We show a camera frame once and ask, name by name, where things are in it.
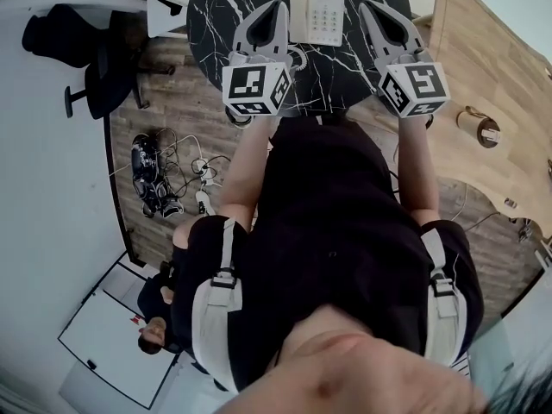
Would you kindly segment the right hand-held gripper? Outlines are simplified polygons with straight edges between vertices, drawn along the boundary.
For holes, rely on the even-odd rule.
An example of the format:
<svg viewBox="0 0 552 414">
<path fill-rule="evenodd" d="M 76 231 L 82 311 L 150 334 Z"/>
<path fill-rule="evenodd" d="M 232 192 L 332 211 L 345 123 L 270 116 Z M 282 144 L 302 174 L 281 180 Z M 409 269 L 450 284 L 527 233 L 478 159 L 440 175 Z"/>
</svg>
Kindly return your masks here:
<svg viewBox="0 0 552 414">
<path fill-rule="evenodd" d="M 424 47 L 416 26 L 394 8 L 372 0 L 359 6 L 362 29 L 371 41 L 380 80 L 378 91 L 399 118 L 435 114 L 450 92 L 440 62 Z"/>
</svg>

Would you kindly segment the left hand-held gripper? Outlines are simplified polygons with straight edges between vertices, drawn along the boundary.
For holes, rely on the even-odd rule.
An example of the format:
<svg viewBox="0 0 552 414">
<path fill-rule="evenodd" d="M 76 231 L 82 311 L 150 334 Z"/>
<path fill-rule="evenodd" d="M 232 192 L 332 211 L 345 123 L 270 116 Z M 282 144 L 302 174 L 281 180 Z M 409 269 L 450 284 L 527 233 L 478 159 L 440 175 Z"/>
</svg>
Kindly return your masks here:
<svg viewBox="0 0 552 414">
<path fill-rule="evenodd" d="M 272 0 L 236 28 L 235 47 L 222 74 L 223 103 L 232 115 L 278 115 L 296 70 L 287 46 L 288 23 L 286 4 Z"/>
</svg>

